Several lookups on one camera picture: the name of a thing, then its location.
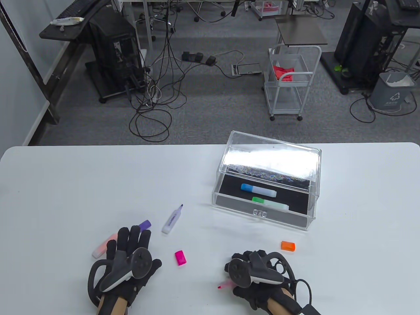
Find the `keyboard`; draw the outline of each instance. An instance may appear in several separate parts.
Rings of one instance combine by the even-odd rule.
[[[98,0],[75,0],[57,17],[57,19],[71,17],[83,18],[97,2]]]
[[[401,10],[420,11],[420,4],[418,0],[397,0]]]

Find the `human hand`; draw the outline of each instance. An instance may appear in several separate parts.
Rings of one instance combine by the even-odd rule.
[[[150,235],[151,232],[149,230],[144,230],[140,233],[139,226],[132,226],[130,231],[128,228],[121,228],[118,231],[117,241],[111,240],[107,243],[107,260],[113,261],[116,256],[115,253],[117,251],[123,251],[126,253],[126,256],[129,257],[138,248],[143,247],[147,249],[149,246]],[[96,299],[92,300],[91,298],[92,302],[94,302],[94,304],[98,306],[99,300],[101,299],[102,295],[104,295],[105,299],[107,299],[107,297],[113,300],[117,298],[122,298],[128,302],[128,306],[131,306],[140,289],[147,284],[150,277],[161,266],[162,262],[159,259],[155,259],[152,261],[150,271],[145,277],[140,279],[135,279],[131,277],[129,280],[123,281],[115,288],[103,293],[99,290],[100,284],[105,278],[105,276],[107,276],[112,270],[112,265],[107,265],[104,276],[98,281],[97,285],[94,288],[94,295],[96,296]]]
[[[234,254],[232,256],[232,259],[239,258],[245,262],[249,262],[249,255],[251,254],[251,251],[244,252],[243,254]],[[263,250],[259,250],[257,252],[260,257],[267,256],[267,253]],[[270,261],[267,261],[267,267],[269,269],[277,270],[275,264],[273,264]],[[225,265],[225,271],[228,272],[228,266],[229,263]],[[287,310],[284,306],[281,305],[281,303],[278,300],[278,297],[281,297],[282,300],[288,301],[289,299],[293,300],[292,304],[293,306],[296,306],[296,302],[293,299],[292,295],[295,292],[296,284],[293,283],[294,281],[294,275],[293,272],[290,269],[291,274],[288,274],[290,278],[292,278],[292,282],[285,281],[282,284],[267,284],[267,283],[255,283],[252,282],[251,285],[247,288],[242,288],[239,286],[236,286],[233,289],[233,294],[237,297],[241,297],[245,300],[247,300],[253,310],[257,310],[258,308],[261,308],[268,312],[269,314],[275,314],[275,315],[290,315],[290,310]]]

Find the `orange highlighter cap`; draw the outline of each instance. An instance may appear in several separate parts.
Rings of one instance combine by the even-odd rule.
[[[282,241],[281,242],[281,249],[282,250],[287,250],[289,252],[294,252],[296,250],[296,244],[292,243],[292,242]]]

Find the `computer tower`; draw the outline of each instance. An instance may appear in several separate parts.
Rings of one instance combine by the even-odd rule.
[[[358,15],[362,6],[353,3],[347,21],[341,33],[334,57],[343,64],[344,52],[350,44],[349,39],[355,32]],[[388,67],[395,51],[397,50],[406,29],[393,26],[389,19],[387,8],[378,4],[375,10],[368,9],[362,18],[357,36],[350,47],[344,67],[348,68],[353,77],[375,84],[379,73]]]
[[[144,80],[134,27],[111,6],[103,7],[90,21],[91,40],[98,67],[120,88]]]

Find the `gray carpet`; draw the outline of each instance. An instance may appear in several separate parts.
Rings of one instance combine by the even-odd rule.
[[[333,51],[340,38],[351,0],[337,0],[331,11],[333,20],[316,18],[329,45],[324,51]],[[227,50],[240,50],[245,54],[246,63],[265,64],[267,48],[275,43],[277,27],[274,20],[258,21],[255,14],[245,12],[241,5],[235,18],[227,17],[218,25],[202,21],[193,22],[194,14],[187,4],[176,23],[176,33],[171,44],[175,55],[182,51],[216,54]],[[209,20],[220,18],[220,10],[204,4],[201,15]],[[144,25],[139,26],[145,34]],[[164,26],[156,24],[157,36],[155,51],[161,51],[164,39]],[[419,41],[415,31],[407,33],[407,40]],[[145,35],[142,38],[146,47]],[[404,43],[396,58],[408,63],[417,49],[416,44]],[[218,57],[218,65],[230,73],[230,65],[236,63],[240,54],[234,52]],[[126,98],[120,97],[106,104],[98,102],[98,95],[85,71],[84,63],[94,59],[90,49],[86,49],[72,75],[61,99],[58,111],[61,121],[57,126],[49,126],[40,145],[119,145],[148,144],[133,136],[128,123],[134,115]],[[169,81],[168,72],[163,79]],[[177,110],[169,110],[173,117],[170,135],[162,144],[221,144],[226,143],[232,130],[273,137],[289,142],[415,142],[420,144],[420,110],[404,117],[385,117],[377,115],[372,124],[356,121],[349,113],[349,105],[360,98],[359,94],[343,96],[339,93],[326,71],[320,65],[314,78],[303,121],[294,115],[277,116],[275,121],[268,119],[265,97],[261,91],[262,76],[245,76],[231,80],[225,78],[215,67],[196,67],[191,70],[182,84],[182,92],[187,103]],[[170,96],[164,91],[163,97]],[[182,104],[180,97],[172,106]],[[361,119],[371,118],[364,102],[354,107]],[[162,112],[154,112],[151,117],[168,121]],[[140,131],[154,134],[162,131],[153,121],[139,119]]]

